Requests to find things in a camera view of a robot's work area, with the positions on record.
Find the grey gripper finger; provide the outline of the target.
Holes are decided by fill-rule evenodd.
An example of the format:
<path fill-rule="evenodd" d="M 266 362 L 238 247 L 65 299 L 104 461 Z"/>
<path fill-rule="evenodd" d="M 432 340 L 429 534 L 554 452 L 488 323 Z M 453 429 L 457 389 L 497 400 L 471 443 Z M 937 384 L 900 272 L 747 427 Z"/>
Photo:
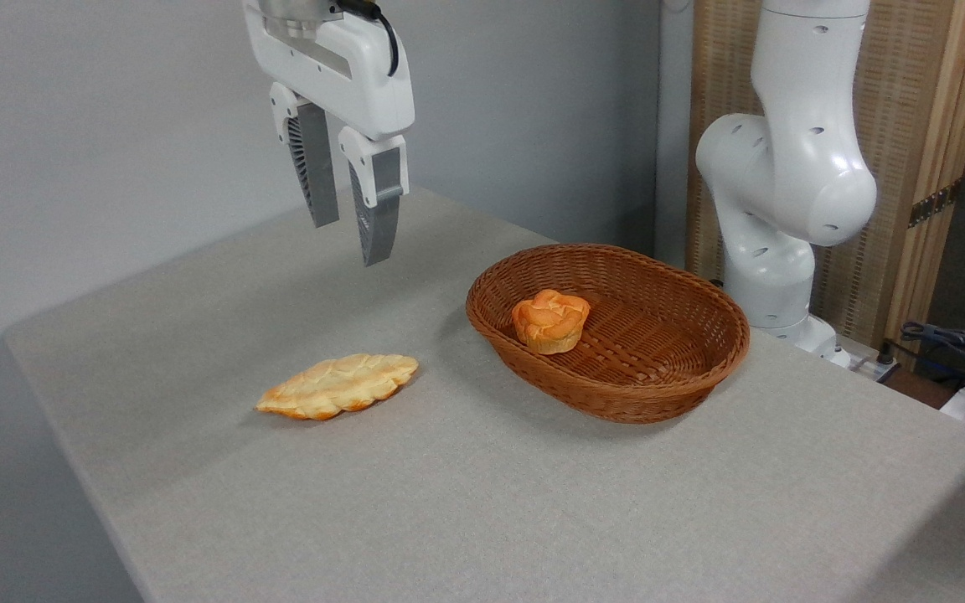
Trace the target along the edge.
<path fill-rule="evenodd" d="M 353 195 L 365 266 L 390 257 L 399 221 L 400 199 L 410 191 L 405 138 L 372 141 L 351 126 L 338 134 Z"/>
<path fill-rule="evenodd" d="M 279 81 L 271 85 L 271 108 L 279 141 L 290 150 L 315 228 L 338 221 L 336 177 L 325 111 Z"/>

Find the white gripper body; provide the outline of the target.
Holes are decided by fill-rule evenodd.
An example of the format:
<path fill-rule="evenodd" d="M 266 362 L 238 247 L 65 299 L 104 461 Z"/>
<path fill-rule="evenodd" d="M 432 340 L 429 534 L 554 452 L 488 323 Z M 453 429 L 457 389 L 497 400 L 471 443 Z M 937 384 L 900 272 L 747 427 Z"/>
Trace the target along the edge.
<path fill-rule="evenodd" d="M 380 141 L 416 120 L 400 39 L 368 1 L 245 1 L 254 57 L 274 81 Z"/>

